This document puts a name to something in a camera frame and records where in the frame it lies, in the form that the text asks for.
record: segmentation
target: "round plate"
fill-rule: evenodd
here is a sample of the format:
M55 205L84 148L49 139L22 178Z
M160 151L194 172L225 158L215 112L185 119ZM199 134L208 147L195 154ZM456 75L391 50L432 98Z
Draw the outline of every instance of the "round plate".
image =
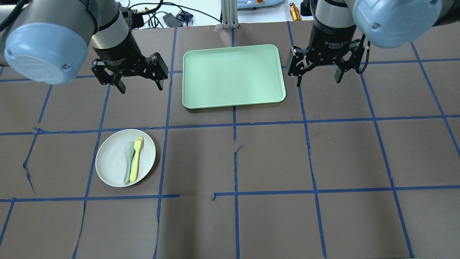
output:
M139 173L136 181L123 183L126 174L125 145L135 141L138 136L144 137L139 158ZM102 143L96 155L96 172L101 180L113 187L133 185L144 178L155 162L155 144L146 133L137 129L118 131Z

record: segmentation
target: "cable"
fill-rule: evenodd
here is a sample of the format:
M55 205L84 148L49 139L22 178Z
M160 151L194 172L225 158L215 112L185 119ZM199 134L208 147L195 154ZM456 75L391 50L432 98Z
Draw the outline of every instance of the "cable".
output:
M155 13L150 17L150 19L149 19L147 22L144 23L144 25L146 25L149 21L151 21L151 20L153 19L154 22L155 22L155 25L154 25L153 28L156 28L158 25L161 25L161 27L164 28L164 27L163 27L163 24L160 22L160 20L158 19L158 17L156 17L156 14L157 14L157 13L168 14L167 12L164 12L164 11L157 11L157 12L155 12Z
M359 43L359 49L362 49L363 45L364 45L364 39L366 38L366 36L364 34L362 34L362 37L361 37L361 42ZM368 67L368 63L369 63L369 51L371 49L371 42L368 40L368 49L367 49L367 52L366 52L366 62L364 62L364 66L362 67L362 70L359 68L359 66L355 69L356 70L356 73L358 75L364 73L364 71L366 70L366 68Z
M152 18L153 18L154 15L150 15L150 14L147 14L147 15L149 16L150 19L148 19L146 23L149 24L149 28L152 28L152 27L154 26L154 25L153 25L153 22L152 22Z
M19 0L10 14L0 24L0 32L3 31L8 25L10 25L21 13L22 8L27 4L29 0Z
M130 7L132 8L133 6L148 5L148 4L153 4L153 3L139 3L139 4L132 5ZM154 5L157 5L157 6L155 8L153 8L153 9L148 10L148 11L144 11L144 12L140 11L140 12L138 12L138 14L145 15L145 14L150 14L150 13L156 12L161 7L161 5L163 5L163 0L160 0L159 3L155 3Z
M193 10L193 11L202 13L202 14L204 14L204 15L207 15L207 16L213 18L214 20L216 20L216 21L218 21L218 22L221 22L219 19L215 18L214 16L212 16L212 15L210 15L210 14L207 14L207 13L205 13L205 12L202 12L202 11L200 11L200 10L197 10L197 9L193 9L193 8L186 7L186 6L181 6L181 5L176 5L176 4L171 3L171 2L163 2L162 4L163 4L163 5L166 5L166 6L177 6L177 7L181 7L181 8ZM138 4L132 5L132 6L130 6L130 7L132 8L132 7L139 6L139 5L159 5L159 4L158 4L158 3L138 3Z

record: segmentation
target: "plastic fork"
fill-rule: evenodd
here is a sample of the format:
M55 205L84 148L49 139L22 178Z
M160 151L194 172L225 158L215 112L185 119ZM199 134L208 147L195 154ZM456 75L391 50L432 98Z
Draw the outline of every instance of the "plastic fork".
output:
M144 138L139 136L136 141L134 142L134 161L131 167L131 174L129 175L129 181L134 182L138 178L138 169L139 169L139 153L142 146L142 140Z

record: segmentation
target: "plastic tray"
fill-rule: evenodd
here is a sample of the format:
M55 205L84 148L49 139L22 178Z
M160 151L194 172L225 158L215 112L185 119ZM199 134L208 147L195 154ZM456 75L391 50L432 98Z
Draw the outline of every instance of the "plastic tray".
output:
M189 51L183 76L182 103L188 109L275 103L286 97L273 45Z

